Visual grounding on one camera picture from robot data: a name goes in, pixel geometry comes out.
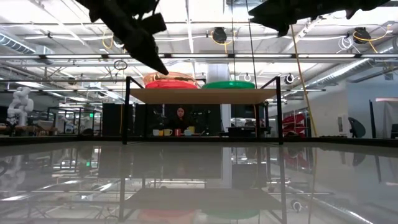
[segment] wooden shelf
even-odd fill
[[[130,94],[147,104],[236,104],[263,103],[275,89],[133,89]]]

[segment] reflective floor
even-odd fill
[[[300,224],[310,210],[315,224],[397,223],[398,158],[353,153],[367,149],[377,151],[319,143],[1,147],[0,223]]]

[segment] cup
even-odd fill
[[[181,136],[181,129],[174,129],[175,136]]]
[[[189,129],[187,129],[187,130],[184,131],[184,135],[185,136],[191,136],[192,132]]]
[[[173,134],[173,130],[171,130],[171,129],[164,130],[164,136],[171,136],[172,134]]]
[[[153,129],[153,130],[152,130],[152,134],[153,134],[154,136],[159,136],[160,131],[157,130],[157,129]]]
[[[194,126],[189,126],[188,130],[190,130],[192,134],[195,133],[195,127]]]

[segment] yellow mug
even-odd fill
[[[195,127],[194,126],[189,126],[187,129],[190,130],[192,134],[195,134]]]
[[[172,134],[173,134],[173,130],[171,130],[171,129],[164,130],[164,136],[171,136]]]

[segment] green bowl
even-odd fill
[[[202,88],[245,88],[245,89],[253,89],[255,88],[254,84],[251,82],[245,82],[245,81],[220,81],[220,82],[213,82],[213,83],[207,83],[206,85],[203,85]]]

